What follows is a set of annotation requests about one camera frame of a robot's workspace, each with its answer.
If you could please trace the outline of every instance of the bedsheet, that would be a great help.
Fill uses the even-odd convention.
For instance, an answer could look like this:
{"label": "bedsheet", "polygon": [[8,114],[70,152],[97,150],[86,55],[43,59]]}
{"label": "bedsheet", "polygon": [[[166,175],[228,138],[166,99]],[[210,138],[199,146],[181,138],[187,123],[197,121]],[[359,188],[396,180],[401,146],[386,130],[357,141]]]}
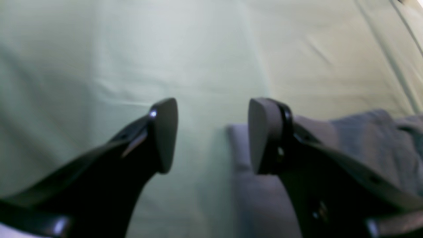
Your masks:
{"label": "bedsheet", "polygon": [[423,111],[422,35],[407,11],[393,0],[1,0],[0,196],[175,97],[173,167],[144,189],[127,237],[235,237],[225,126],[246,122],[251,97],[315,119]]}

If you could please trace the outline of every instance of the gray cloth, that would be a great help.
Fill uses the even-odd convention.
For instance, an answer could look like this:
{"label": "gray cloth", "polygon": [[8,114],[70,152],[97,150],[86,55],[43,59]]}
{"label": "gray cloth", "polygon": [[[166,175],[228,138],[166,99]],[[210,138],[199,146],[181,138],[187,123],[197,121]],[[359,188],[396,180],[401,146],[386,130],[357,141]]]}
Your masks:
{"label": "gray cloth", "polygon": [[[423,196],[423,115],[393,120],[383,110],[317,121],[295,122],[327,147],[365,164],[388,181]],[[232,125],[234,193],[242,237],[301,237],[295,212],[276,176],[253,174],[247,125]]]}
{"label": "gray cloth", "polygon": [[295,122],[403,191],[423,196],[423,115],[394,120],[374,110],[328,122],[298,116]]}
{"label": "gray cloth", "polygon": [[279,178],[253,174],[247,125],[232,125],[228,132],[234,158],[233,191],[240,237],[300,238],[294,208]]}

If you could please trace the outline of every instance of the white fabric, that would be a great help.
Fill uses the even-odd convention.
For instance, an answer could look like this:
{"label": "white fabric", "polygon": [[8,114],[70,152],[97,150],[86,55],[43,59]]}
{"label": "white fabric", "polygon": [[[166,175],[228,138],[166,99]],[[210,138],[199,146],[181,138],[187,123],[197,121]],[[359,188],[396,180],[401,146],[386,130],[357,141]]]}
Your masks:
{"label": "white fabric", "polygon": [[387,0],[0,0],[0,195],[176,97],[174,165],[145,188],[127,236],[233,237],[224,127],[246,122],[251,97],[315,119],[423,110],[423,59],[394,6],[405,12]]}
{"label": "white fabric", "polygon": [[13,229],[8,227],[2,223],[0,223],[0,237],[7,237],[7,238],[43,238],[38,235],[31,235],[19,230]]}

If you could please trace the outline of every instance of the gray fabric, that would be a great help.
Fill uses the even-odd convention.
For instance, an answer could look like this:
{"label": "gray fabric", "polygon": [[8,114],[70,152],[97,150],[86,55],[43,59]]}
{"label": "gray fabric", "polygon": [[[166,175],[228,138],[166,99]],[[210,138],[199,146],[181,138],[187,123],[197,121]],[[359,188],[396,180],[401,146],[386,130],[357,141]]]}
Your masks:
{"label": "gray fabric", "polygon": [[423,196],[423,115],[394,121],[374,110],[328,122],[299,116],[296,123],[397,187]]}
{"label": "gray fabric", "polygon": [[[318,121],[295,122],[321,143],[365,164],[404,191],[423,196],[423,115],[393,120],[384,110]],[[232,125],[234,193],[240,235],[246,238],[301,237],[295,212],[276,176],[254,175],[247,125]]]}
{"label": "gray fabric", "polygon": [[253,174],[247,125],[232,125],[228,132],[233,152],[233,191],[240,237],[300,238],[294,209],[279,178]]}

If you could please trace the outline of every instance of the light green fabric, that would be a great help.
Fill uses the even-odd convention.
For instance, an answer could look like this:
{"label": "light green fabric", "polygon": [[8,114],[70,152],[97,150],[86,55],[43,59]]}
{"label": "light green fabric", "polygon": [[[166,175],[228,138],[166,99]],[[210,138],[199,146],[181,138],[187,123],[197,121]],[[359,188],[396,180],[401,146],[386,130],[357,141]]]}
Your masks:
{"label": "light green fabric", "polygon": [[251,97],[316,119],[423,108],[423,59],[387,0],[3,1],[0,195],[178,100],[173,167],[128,237],[237,235],[225,126]]}

